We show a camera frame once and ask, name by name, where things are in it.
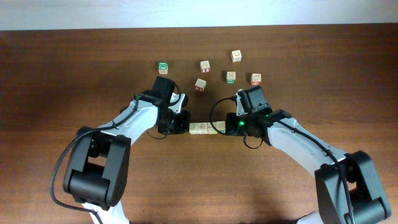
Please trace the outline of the green N block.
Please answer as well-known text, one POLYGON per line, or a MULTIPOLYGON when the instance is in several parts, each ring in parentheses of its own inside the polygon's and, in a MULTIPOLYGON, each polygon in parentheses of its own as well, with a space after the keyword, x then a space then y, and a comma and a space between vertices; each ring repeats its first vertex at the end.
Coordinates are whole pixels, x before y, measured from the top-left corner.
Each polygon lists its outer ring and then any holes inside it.
POLYGON ((190 134, 199 134, 199 125, 198 125, 198 123, 190 123, 189 124, 189 133, 190 134))

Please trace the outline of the red snail block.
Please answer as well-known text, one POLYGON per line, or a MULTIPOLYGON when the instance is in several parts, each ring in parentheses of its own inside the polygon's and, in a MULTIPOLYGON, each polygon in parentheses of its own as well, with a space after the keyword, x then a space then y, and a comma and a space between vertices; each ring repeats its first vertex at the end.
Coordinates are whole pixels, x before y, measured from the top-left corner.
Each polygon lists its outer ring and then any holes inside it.
POLYGON ((262 75, 260 73, 253 73, 251 75, 251 85, 256 86, 260 85, 262 81, 262 75))

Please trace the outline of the red shell picture block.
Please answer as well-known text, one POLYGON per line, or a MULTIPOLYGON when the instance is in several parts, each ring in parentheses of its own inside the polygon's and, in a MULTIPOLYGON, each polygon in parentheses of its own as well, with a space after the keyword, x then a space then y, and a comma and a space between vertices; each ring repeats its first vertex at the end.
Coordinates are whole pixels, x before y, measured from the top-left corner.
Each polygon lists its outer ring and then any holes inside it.
POLYGON ((208 134, 208 123, 199 123, 198 124, 198 133, 199 134, 208 134))

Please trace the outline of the green eight block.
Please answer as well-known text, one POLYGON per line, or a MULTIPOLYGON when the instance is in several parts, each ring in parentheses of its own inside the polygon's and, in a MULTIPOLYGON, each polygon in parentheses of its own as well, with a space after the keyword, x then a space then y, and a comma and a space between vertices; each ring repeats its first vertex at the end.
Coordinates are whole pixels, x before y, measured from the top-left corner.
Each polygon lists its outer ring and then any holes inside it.
POLYGON ((226 131, 226 122, 225 121, 217 121, 215 124, 216 129, 221 132, 222 134, 225 134, 226 131))

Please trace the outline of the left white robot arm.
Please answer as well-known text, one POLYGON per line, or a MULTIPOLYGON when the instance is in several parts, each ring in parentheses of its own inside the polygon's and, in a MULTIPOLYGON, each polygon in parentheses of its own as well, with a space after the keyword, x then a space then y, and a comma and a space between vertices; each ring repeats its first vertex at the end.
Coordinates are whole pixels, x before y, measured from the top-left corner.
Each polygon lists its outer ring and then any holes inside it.
POLYGON ((184 93, 148 91, 136 95, 112 121, 82 127, 67 146, 70 152, 63 189, 94 223, 129 223, 121 197, 126 188, 131 146, 157 126, 164 136, 187 132, 190 113, 184 93))

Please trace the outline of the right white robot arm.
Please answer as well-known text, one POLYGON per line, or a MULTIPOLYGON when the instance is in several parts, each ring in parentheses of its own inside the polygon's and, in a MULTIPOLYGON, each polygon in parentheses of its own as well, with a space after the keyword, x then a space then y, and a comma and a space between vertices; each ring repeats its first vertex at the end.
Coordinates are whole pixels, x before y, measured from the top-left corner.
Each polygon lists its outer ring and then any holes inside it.
POLYGON ((391 206, 368 154, 350 154, 327 144, 284 110, 241 116, 228 113, 226 134, 260 138, 315 178, 318 210, 298 223, 378 223, 391 216, 391 206))

